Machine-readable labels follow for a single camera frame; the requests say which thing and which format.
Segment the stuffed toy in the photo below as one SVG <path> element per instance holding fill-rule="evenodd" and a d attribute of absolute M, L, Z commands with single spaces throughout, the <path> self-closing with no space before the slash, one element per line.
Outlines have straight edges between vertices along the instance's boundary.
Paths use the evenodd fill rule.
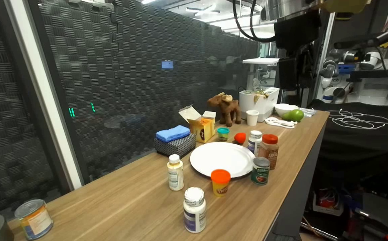
<path fill-rule="evenodd" d="M 233 100 L 233 96 L 226 96 L 220 93 L 218 96 L 210 98 L 208 104 L 221 110 L 220 124 L 225 124 L 228 128 L 233 127 L 233 122 L 241 124 L 238 101 Z"/>

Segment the white plate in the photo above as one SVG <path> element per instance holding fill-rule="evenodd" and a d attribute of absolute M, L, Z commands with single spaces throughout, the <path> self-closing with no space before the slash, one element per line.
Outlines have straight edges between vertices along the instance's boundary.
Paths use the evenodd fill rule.
<path fill-rule="evenodd" d="M 232 179 L 246 176 L 252 172 L 254 155 L 246 148 L 212 143 L 197 148 L 190 157 L 192 167 L 201 175 L 210 177 L 216 169 L 225 169 Z"/>

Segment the orange cup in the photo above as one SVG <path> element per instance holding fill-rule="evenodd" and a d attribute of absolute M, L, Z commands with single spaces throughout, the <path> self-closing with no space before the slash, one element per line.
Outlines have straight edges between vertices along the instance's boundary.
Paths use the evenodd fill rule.
<path fill-rule="evenodd" d="M 222 196 L 228 192 L 232 176 L 224 169 L 212 172 L 212 191 L 216 196 Z"/>

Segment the blue sponge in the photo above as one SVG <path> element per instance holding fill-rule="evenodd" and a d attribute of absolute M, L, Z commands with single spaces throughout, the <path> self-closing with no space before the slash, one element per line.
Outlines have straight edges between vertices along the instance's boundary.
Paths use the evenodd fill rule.
<path fill-rule="evenodd" d="M 175 140 L 185 139 L 189 135 L 190 135 L 190 129 L 180 125 L 180 127 L 169 129 L 169 131 L 157 132 L 155 137 L 157 137 L 157 140 L 167 144 L 167 143 L 175 141 Z"/>

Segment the glass wall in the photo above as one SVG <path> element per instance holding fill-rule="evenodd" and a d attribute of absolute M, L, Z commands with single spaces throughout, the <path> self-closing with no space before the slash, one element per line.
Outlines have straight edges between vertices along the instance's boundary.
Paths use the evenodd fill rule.
<path fill-rule="evenodd" d="M 32 105 L 19 89 L 27 80 L 15 73 L 0 37 L 0 214 L 7 218 L 28 200 L 62 196 L 34 125 Z"/>
<path fill-rule="evenodd" d="M 91 181 L 154 151 L 178 110 L 246 86 L 257 44 L 135 0 L 39 6 Z"/>

